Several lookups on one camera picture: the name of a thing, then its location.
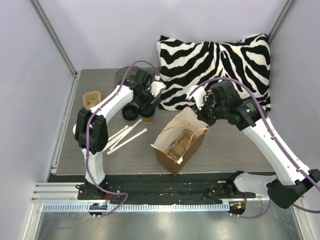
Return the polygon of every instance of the black cup lid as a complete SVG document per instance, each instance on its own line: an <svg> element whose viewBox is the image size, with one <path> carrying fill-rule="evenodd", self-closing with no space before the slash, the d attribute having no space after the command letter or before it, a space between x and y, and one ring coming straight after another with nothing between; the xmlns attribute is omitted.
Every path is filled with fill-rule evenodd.
<svg viewBox="0 0 320 240"><path fill-rule="evenodd" d="M150 118L150 117L152 117L153 115L155 115L155 112L156 112L156 109L155 109L155 108L152 109L151 111L149 111L148 113L146 113L144 109L141 109L141 108L139 107L139 115L140 115L141 117L143 117L143 118Z"/></svg>
<svg viewBox="0 0 320 240"><path fill-rule="evenodd" d="M138 118L138 108L135 105L125 105L122 108L122 116L125 120L135 120Z"/></svg>

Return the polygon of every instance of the white strip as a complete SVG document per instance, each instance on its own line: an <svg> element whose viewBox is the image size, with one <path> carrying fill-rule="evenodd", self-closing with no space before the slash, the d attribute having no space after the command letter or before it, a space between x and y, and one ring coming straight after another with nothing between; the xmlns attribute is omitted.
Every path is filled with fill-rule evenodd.
<svg viewBox="0 0 320 240"><path fill-rule="evenodd" d="M136 123L135 123L133 126L129 127L130 130L124 132L123 135L122 135L122 137L121 137L118 141L116 141L116 143L115 143L114 145L112 145L112 147L110 147L110 150L114 149L114 148L118 145L118 143L119 143L125 136L127 136L127 135L132 131L132 129L134 129L141 121L142 121L142 119L140 118L138 121L136 121Z"/></svg>
<svg viewBox="0 0 320 240"><path fill-rule="evenodd" d="M129 138L127 141L121 143L119 146L117 146L116 148L112 149L111 151L108 151L107 154L110 155L113 152L115 152L116 150L118 150L119 148L121 148L122 146L124 146L125 144L129 143L131 140L135 139L136 137L139 137L141 134L145 133L147 131L147 129L143 129L141 132L137 133L136 135L134 135L133 137Z"/></svg>
<svg viewBox="0 0 320 240"><path fill-rule="evenodd" d="M124 128L122 128L121 130L117 131L115 134L113 134L111 137L108 138L108 141L110 141L111 139L113 139L114 137L116 137L118 134L122 133L124 130L126 130L129 126L125 125Z"/></svg>
<svg viewBox="0 0 320 240"><path fill-rule="evenodd" d="M110 150L114 149L118 143L125 138L125 136L127 136L131 131L132 131L133 127L130 126L127 130L125 130L123 133L121 133L121 137L115 142L115 144L113 144L111 147L110 147Z"/></svg>
<svg viewBox="0 0 320 240"><path fill-rule="evenodd" d="M104 152L105 150L107 150L108 148L110 148L113 144L115 144L115 142L117 142L129 128L131 128L131 126L128 127L127 129L125 129L122 133L118 134L118 136L116 136L115 138L113 138L111 141L109 141L109 142L105 145L105 147L104 147L104 149L103 149L103 152Z"/></svg>

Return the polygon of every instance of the metal floor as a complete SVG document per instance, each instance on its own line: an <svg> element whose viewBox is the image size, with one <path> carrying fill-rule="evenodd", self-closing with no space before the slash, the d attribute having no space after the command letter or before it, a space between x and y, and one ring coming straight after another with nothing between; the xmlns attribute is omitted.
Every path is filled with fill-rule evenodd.
<svg viewBox="0 0 320 240"><path fill-rule="evenodd" d="M77 120L78 111L83 107L82 97L91 91L100 91L102 98L107 97L116 86L116 72L119 69L82 70L70 113L67 130L57 166L57 175L84 175L84 156L74 139L72 128ZM103 169L110 174L154 174L168 173L158 163L153 144L166 126L177 114L177 111L156 109L154 121L149 124L140 123L128 136L147 128L147 132L129 142L111 155L103 155ZM125 125L132 126L136 121L123 119L118 112L108 125L111 136ZM202 146L183 167L182 173L203 172L249 172L273 171L269 162L257 146L235 126L226 121L217 121L212 126L212 133L205 136Z"/></svg>
<svg viewBox="0 0 320 240"><path fill-rule="evenodd" d="M248 201L246 216L264 211L268 201ZM43 212L36 240L302 240L291 208L271 205L258 219L241 219L227 212L114 213L101 219L86 219L67 230L87 212Z"/></svg>

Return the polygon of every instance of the wooden stick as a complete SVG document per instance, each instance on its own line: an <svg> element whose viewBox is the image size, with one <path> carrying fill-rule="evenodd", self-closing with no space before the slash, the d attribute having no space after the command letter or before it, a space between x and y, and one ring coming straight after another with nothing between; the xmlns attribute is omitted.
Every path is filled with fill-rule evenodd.
<svg viewBox="0 0 320 240"><path fill-rule="evenodd" d="M119 146L115 147L114 149L112 149L111 151L108 151L107 154L110 155L112 154L114 151L117 151L119 148L121 148L123 145L129 143L130 141L132 141L133 139L135 139L136 137L139 137L141 134L145 133L147 131L147 129L143 129L141 132L137 133L136 135L130 137L127 141L121 143Z"/></svg>

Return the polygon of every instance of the black mount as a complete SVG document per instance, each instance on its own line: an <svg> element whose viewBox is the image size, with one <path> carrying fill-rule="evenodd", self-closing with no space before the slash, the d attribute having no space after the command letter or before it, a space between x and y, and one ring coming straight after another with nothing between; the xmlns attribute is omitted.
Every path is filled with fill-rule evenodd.
<svg viewBox="0 0 320 240"><path fill-rule="evenodd" d="M146 115L153 112L161 103L161 98L155 98L150 92L151 87L148 82L151 82L152 78L147 71L138 69L135 76L131 76L123 84L133 90L133 101Z"/></svg>
<svg viewBox="0 0 320 240"><path fill-rule="evenodd" d="M92 112L82 108L78 112L74 138L81 149L87 147L87 124ZM89 130L89 149L92 154L100 152L108 143L108 128L106 119L101 115L95 115Z"/></svg>
<svg viewBox="0 0 320 240"><path fill-rule="evenodd" d="M309 171L309 176L317 183L320 181L320 171L312 169ZM307 179L297 181L295 185L282 185L278 179L266 185L270 199L280 208L287 209L303 194L305 194L313 184Z"/></svg>
<svg viewBox="0 0 320 240"><path fill-rule="evenodd" d="M107 189L108 187L104 182L100 183L99 186L103 189ZM77 197L78 200L106 199L106 193L87 180L84 181L84 184L75 185L75 188L79 190Z"/></svg>
<svg viewBox="0 0 320 240"><path fill-rule="evenodd" d="M210 89L211 94L203 97L204 106L201 110L195 106L198 120L212 126L217 120L225 119L242 131L255 126L255 122L261 118L252 98L242 100L232 82L221 81L213 84Z"/></svg>

